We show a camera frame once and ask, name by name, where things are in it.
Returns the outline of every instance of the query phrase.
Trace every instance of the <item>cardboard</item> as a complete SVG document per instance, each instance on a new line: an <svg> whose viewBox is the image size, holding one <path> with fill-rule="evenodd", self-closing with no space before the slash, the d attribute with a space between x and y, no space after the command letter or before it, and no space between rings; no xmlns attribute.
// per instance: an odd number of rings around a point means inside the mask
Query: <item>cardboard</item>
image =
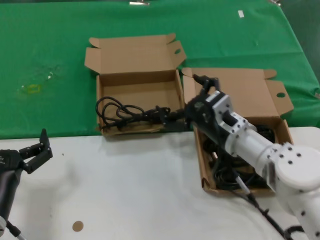
<svg viewBox="0 0 320 240"><path fill-rule="evenodd" d="M221 91L231 97L236 113L248 119L254 125L267 125L273 129L277 143L293 143L287 122L281 115L294 109L282 82L270 80L277 75L273 69L245 68L183 68L184 100L188 103L200 91L201 85L194 81L193 74L219 78ZM195 143L199 161L201 185L206 192L229 194L216 188L209 156L203 151L206 136L194 128ZM259 195L270 194L269 189L252 189Z"/></svg>
<svg viewBox="0 0 320 240"><path fill-rule="evenodd" d="M87 47L85 66L97 72L96 98L116 98L123 105L135 105L145 111L169 107L171 111L184 108L185 101L176 68L186 59L174 33L168 35L93 38ZM101 111L104 101L99 105ZM116 107L110 106L106 116L116 118ZM100 127L105 124L97 119ZM104 135L148 133L160 131L162 124L137 122L121 130L116 127L101 130Z"/></svg>

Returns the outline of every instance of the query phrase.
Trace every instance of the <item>black cable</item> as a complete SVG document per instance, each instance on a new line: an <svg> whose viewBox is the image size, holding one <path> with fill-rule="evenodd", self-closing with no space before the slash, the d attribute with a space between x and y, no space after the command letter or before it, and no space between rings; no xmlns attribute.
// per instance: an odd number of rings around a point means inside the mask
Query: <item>black cable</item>
<svg viewBox="0 0 320 240"><path fill-rule="evenodd" d="M231 193L233 193L234 195L236 195L237 197L242 198L243 200L245 200L246 202L248 202L249 204L251 204L252 206L254 206L263 216L264 218L274 227L274 229L285 239L285 240L293 240L291 237L286 238L285 235L285 231L279 226L279 224L277 224L277 222L269 215L269 209L263 210L256 198L254 197L254 195L252 193L249 194L250 199L248 199L248 196L245 196L241 193L238 193L236 191L231 190Z"/></svg>
<svg viewBox="0 0 320 240"><path fill-rule="evenodd" d="M284 236L286 239L292 239L291 238L291 234L295 233L295 232L300 232L300 233L304 233L305 230L302 228L302 226L300 225L294 225L291 227L288 227L285 231L284 231Z"/></svg>
<svg viewBox="0 0 320 240"><path fill-rule="evenodd" d="M6 228L15 238L21 234L21 231L16 226L12 225L9 221L6 222Z"/></svg>
<svg viewBox="0 0 320 240"><path fill-rule="evenodd" d="M259 134L263 135L265 138L269 139L271 142L275 142L275 134L272 129L265 125L257 125L257 131ZM219 127L215 126L215 130L217 135L219 136ZM259 176L254 169L252 172L246 172L241 170L241 168L250 167L251 166L240 157L233 157L225 150L220 147L219 138L218 144L215 144L209 138L204 141L203 149L209 155L212 153L217 153L218 158L216 161L212 161L209 163L212 168L212 176L213 180L218 189L230 191L239 189L239 184L236 181L235 174L232 169L236 170L238 176L243 180L245 185L250 188L267 188L266 181Z"/></svg>
<svg viewBox="0 0 320 240"><path fill-rule="evenodd" d="M102 107L102 111L99 112L99 104L104 100L111 100ZM110 106L115 106L115 115L118 118L106 116L106 110ZM139 113L130 111L129 109L138 110ZM129 124L137 122L149 122L151 124L163 124L166 125L170 122L175 122L178 119L184 118L184 110L179 109L175 112L171 112L169 107L155 106L154 109L144 111L141 107L136 105L123 105L117 99L111 96L104 96L100 98L95 104L95 112L102 119L104 126L101 129L107 129L111 127L117 127L121 129Z"/></svg>

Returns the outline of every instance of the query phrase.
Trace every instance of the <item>box hole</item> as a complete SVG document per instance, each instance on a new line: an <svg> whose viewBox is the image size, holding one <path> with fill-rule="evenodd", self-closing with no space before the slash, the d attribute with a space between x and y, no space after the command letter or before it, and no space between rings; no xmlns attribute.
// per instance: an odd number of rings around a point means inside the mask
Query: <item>box hole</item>
<svg viewBox="0 0 320 240"><path fill-rule="evenodd" d="M284 98L286 94L284 92L278 92L276 95L278 98Z"/></svg>

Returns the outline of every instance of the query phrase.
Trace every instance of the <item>white table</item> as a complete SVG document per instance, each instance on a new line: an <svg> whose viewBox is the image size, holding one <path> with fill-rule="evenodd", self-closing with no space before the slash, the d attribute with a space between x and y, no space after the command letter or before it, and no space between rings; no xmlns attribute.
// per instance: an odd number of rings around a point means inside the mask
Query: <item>white table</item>
<svg viewBox="0 0 320 240"><path fill-rule="evenodd" d="M320 129L291 132L296 143L320 149ZM38 141L1 140L0 149ZM202 190L192 132L50 142L54 157L22 174L9 217L28 240L281 239L242 199ZM298 223L274 197L259 202L283 228ZM82 231L73 231L75 221ZM14 237L6 230L1 239Z"/></svg>

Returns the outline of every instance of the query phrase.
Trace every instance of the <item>white paper scrap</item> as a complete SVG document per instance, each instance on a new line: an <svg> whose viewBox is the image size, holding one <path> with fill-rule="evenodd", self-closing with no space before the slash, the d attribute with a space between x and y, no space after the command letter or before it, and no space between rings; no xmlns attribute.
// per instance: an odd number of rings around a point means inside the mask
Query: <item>white paper scrap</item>
<svg viewBox="0 0 320 240"><path fill-rule="evenodd" d="M240 18L244 18L245 17L244 12L242 10L239 10L238 14L239 14Z"/></svg>

